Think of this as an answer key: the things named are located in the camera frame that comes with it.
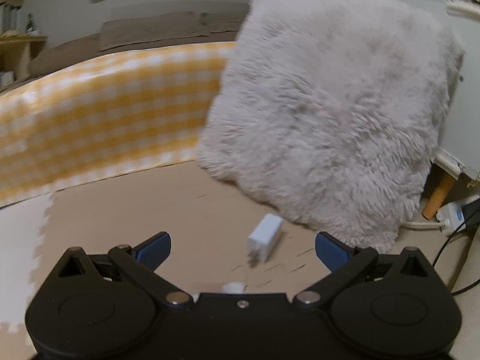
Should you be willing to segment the white usb charger plug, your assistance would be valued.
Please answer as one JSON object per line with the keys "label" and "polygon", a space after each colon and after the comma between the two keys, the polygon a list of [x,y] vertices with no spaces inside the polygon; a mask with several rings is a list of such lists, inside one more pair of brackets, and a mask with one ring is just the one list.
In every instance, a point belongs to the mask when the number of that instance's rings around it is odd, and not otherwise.
{"label": "white usb charger plug", "polygon": [[247,238],[247,258],[251,267],[266,263],[281,236],[283,218],[266,214]]}

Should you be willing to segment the white power strip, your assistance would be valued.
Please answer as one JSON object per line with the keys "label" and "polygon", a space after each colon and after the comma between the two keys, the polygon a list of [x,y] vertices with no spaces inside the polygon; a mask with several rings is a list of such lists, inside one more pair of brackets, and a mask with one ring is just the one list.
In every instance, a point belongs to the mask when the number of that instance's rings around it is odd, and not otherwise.
{"label": "white power strip", "polygon": [[438,222],[442,223],[441,232],[450,236],[456,229],[465,230],[465,215],[463,209],[473,201],[456,201],[442,206],[435,215]]}

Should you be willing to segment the yellow gingham mattress edge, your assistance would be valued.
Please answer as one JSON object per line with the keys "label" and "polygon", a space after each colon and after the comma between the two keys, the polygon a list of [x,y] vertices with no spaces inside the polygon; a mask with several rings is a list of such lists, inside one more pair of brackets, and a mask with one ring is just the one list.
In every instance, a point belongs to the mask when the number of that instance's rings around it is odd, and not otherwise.
{"label": "yellow gingham mattress edge", "polygon": [[1,204],[194,159],[231,41],[131,50],[1,95]]}

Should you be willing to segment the white knob object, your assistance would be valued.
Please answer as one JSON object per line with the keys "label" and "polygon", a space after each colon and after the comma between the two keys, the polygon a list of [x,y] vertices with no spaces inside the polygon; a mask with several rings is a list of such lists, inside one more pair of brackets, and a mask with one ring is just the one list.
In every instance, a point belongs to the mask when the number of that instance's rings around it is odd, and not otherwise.
{"label": "white knob object", "polygon": [[221,287],[221,292],[224,294],[243,294],[246,285],[242,282],[230,282]]}

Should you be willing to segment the wooden shelf unit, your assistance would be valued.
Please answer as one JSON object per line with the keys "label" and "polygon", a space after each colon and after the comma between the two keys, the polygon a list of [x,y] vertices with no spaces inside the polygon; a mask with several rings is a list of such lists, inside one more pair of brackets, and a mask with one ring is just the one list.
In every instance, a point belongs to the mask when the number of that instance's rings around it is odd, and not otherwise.
{"label": "wooden shelf unit", "polygon": [[45,36],[1,35],[1,88],[29,78],[29,63],[47,43]]}

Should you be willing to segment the wooden furniture leg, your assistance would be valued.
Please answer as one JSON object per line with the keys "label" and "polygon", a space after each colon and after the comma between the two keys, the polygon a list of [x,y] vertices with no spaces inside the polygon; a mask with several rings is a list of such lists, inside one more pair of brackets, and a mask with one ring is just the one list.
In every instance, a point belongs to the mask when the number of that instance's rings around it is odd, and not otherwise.
{"label": "wooden furniture leg", "polygon": [[425,219],[431,220],[435,217],[455,183],[456,179],[453,176],[447,172],[442,174],[439,183],[437,183],[433,189],[433,192],[422,211],[422,215]]}

